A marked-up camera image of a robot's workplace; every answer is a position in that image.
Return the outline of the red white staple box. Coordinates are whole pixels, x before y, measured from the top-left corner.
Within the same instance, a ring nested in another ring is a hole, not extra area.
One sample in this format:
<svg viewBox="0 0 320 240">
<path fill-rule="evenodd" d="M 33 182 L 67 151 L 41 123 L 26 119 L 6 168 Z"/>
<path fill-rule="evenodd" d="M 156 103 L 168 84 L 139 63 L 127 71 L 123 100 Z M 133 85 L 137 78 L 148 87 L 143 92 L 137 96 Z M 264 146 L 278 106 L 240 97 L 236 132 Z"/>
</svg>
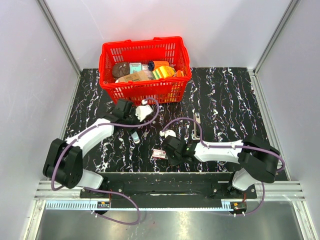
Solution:
<svg viewBox="0 0 320 240">
<path fill-rule="evenodd" d="M 160 149 L 153 149 L 152 157 L 159 158 L 159 159 L 167 159 L 166 152 L 164 150 L 160 150 Z"/>
</svg>

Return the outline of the white silver staple remover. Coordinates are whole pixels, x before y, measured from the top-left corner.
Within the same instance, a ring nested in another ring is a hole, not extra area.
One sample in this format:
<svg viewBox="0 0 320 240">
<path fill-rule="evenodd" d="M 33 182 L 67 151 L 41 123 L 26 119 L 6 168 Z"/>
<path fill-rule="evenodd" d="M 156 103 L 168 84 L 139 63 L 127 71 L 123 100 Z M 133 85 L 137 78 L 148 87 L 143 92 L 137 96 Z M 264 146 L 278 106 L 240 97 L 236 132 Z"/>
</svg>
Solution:
<svg viewBox="0 0 320 240">
<path fill-rule="evenodd" d="M 131 137 L 135 144 L 138 144 L 140 142 L 139 135 L 136 131 L 131 134 Z"/>
</svg>

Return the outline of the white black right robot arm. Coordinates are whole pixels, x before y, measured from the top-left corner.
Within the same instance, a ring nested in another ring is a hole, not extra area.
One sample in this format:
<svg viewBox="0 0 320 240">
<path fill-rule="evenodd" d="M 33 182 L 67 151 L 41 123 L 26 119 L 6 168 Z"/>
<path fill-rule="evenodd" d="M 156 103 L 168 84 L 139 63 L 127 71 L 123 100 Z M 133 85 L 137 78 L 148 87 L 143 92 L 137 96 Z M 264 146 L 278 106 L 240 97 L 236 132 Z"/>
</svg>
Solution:
<svg viewBox="0 0 320 240">
<path fill-rule="evenodd" d="M 280 153 L 268 142 L 255 136 L 233 142 L 185 142 L 168 135 L 163 150 L 173 166 L 193 162 L 229 162 L 238 164 L 240 169 L 232 174 L 226 187 L 228 194 L 239 198 L 257 182 L 272 184 L 276 179 Z"/>
</svg>

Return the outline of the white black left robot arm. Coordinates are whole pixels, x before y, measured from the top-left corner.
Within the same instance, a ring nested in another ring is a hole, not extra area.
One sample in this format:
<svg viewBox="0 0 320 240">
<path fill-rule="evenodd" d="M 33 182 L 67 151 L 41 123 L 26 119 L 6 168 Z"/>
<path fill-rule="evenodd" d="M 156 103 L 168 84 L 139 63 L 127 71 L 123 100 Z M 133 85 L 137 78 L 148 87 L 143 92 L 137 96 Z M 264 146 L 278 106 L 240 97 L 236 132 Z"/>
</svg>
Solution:
<svg viewBox="0 0 320 240">
<path fill-rule="evenodd" d="M 66 140 L 53 140 L 42 174 L 68 189 L 91 188 L 96 197 L 103 198 L 109 190 L 108 185 L 103 182 L 102 175 L 84 169 L 83 158 L 98 143 L 116 133 L 120 128 L 118 124 L 131 126 L 139 123 L 134 103 L 125 99 L 118 100 L 114 108 L 82 132 Z"/>
</svg>

